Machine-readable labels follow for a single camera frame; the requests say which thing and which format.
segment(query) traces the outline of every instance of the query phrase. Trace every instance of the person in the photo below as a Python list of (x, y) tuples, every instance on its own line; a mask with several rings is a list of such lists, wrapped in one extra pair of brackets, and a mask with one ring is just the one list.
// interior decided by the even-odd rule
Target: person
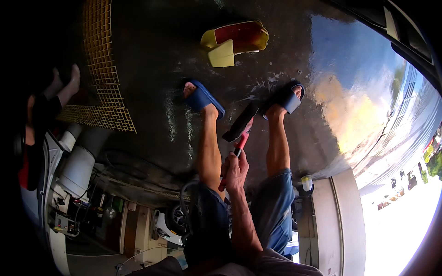
[(80, 88), (80, 69), (76, 64), (72, 65), (71, 79), (64, 87), (57, 68), (52, 72), (51, 84), (41, 94), (31, 94), (27, 98), (23, 162), (18, 178), (20, 186), (30, 191), (37, 188), (41, 178), (42, 145), (48, 127)]
[[(221, 164), (216, 123), (225, 111), (198, 81), (185, 84), (184, 98), (194, 110), (201, 111), (202, 135), (198, 156), (200, 182), (192, 194), (190, 221), (192, 233), (184, 245), (188, 268), (182, 270), (174, 257), (131, 273), (138, 275), (322, 275), (315, 267), (295, 264), (282, 256), (292, 239), (290, 206), (294, 200), (289, 145), (284, 130), (284, 115), (293, 112), (303, 87), (295, 83), (280, 92), (269, 104), (267, 151), (268, 178), (252, 198), (249, 208), (244, 182), (249, 169), (246, 153), (237, 158), (229, 153)], [(220, 173), (230, 196), (232, 238), (229, 237), (229, 207), (225, 192), (219, 191)]]

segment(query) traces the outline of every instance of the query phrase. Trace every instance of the sky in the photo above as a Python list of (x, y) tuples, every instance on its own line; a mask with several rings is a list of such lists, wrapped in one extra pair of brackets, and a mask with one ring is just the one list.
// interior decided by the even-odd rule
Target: sky
[(365, 276), (399, 275), (421, 244), (441, 196), (442, 181), (429, 177), (428, 184), (419, 182), (379, 211), (381, 200), (371, 203), (375, 193), (382, 198), (385, 189), (361, 197), (367, 244)]

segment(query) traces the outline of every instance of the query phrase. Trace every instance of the hand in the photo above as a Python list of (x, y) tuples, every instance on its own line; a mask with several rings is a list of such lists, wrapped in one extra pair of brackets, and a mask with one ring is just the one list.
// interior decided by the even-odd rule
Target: hand
[(241, 191), (244, 192), (244, 182), (249, 168), (245, 152), (241, 151), (239, 158), (237, 158), (233, 152), (229, 152), (226, 165), (229, 167), (224, 176), (226, 179), (225, 188), (227, 192), (230, 195)]

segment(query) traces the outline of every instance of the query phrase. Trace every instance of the tree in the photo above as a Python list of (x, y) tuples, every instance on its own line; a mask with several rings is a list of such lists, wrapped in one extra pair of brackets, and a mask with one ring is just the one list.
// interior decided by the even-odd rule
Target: tree
[(423, 160), (425, 163), (428, 163), (430, 161), (430, 154), (433, 152), (434, 148), (433, 146), (429, 146), (427, 151), (423, 154)]
[(438, 152), (433, 157), (430, 158), (428, 164), (428, 174), (432, 177), (438, 175), (442, 176), (442, 152)]

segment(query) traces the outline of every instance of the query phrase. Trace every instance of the car wheel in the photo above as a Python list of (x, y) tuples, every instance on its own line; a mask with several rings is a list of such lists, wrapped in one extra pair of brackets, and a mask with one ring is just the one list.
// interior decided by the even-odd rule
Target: car wheel
[(183, 210), (181, 210), (180, 204), (168, 209), (166, 219), (168, 220), (171, 231), (180, 236), (184, 235), (186, 229), (186, 217)]

